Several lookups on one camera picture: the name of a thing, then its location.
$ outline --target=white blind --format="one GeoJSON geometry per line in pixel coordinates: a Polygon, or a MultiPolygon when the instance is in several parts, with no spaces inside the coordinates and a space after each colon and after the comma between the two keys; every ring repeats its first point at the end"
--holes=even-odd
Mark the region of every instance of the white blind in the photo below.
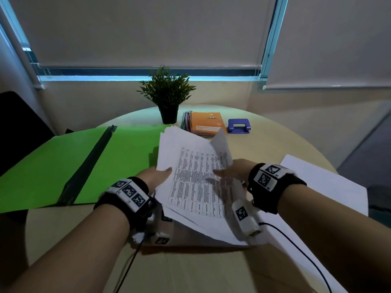
{"type": "Polygon", "coordinates": [[[260,65],[275,0],[9,0],[41,65],[260,65]]]}
{"type": "Polygon", "coordinates": [[[288,0],[266,88],[391,86],[391,0],[288,0]]]}

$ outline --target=wooden table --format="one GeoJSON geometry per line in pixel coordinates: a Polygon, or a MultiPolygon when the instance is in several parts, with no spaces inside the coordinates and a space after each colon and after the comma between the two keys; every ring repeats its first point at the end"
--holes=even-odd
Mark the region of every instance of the wooden table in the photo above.
{"type": "MultiPolygon", "coordinates": [[[[181,105],[182,113],[220,112],[229,118],[247,118],[251,133],[228,134],[232,157],[256,162],[280,163],[291,154],[317,166],[335,169],[311,144],[287,128],[262,116],[222,106],[181,105]]],[[[101,126],[157,125],[157,107],[132,112],[101,126]]],[[[93,205],[50,207],[30,210],[26,222],[26,252],[32,264],[70,232],[91,211],[93,205]]],[[[117,259],[104,292],[114,292],[134,249],[126,244],[117,259]]],[[[136,257],[120,292],[327,292],[325,286],[288,256],[267,244],[242,251],[216,248],[149,248],[136,257]]]]}

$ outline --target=black plant pot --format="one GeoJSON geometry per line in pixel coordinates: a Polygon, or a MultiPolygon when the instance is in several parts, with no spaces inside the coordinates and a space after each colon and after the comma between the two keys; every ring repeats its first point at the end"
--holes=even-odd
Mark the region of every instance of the black plant pot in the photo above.
{"type": "Polygon", "coordinates": [[[174,124],[178,116],[179,105],[168,106],[167,108],[159,107],[161,119],[164,124],[174,124]]]}

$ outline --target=potted plant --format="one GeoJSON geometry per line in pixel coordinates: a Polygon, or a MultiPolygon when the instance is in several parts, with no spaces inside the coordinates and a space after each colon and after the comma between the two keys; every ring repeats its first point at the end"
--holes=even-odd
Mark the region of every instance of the potted plant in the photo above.
{"type": "Polygon", "coordinates": [[[191,97],[195,86],[189,85],[189,76],[170,76],[169,69],[160,67],[150,75],[151,80],[141,81],[138,91],[158,107],[164,124],[176,123],[179,104],[191,97]]]}

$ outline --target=green folder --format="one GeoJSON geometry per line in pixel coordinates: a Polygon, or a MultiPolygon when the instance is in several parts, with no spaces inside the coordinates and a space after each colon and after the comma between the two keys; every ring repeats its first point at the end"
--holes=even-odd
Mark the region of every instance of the green folder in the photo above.
{"type": "MultiPolygon", "coordinates": [[[[156,165],[156,127],[117,127],[75,203],[95,203],[120,178],[156,165]]],[[[0,213],[56,205],[64,185],[83,164],[107,127],[56,136],[0,177],[0,213]]]]}

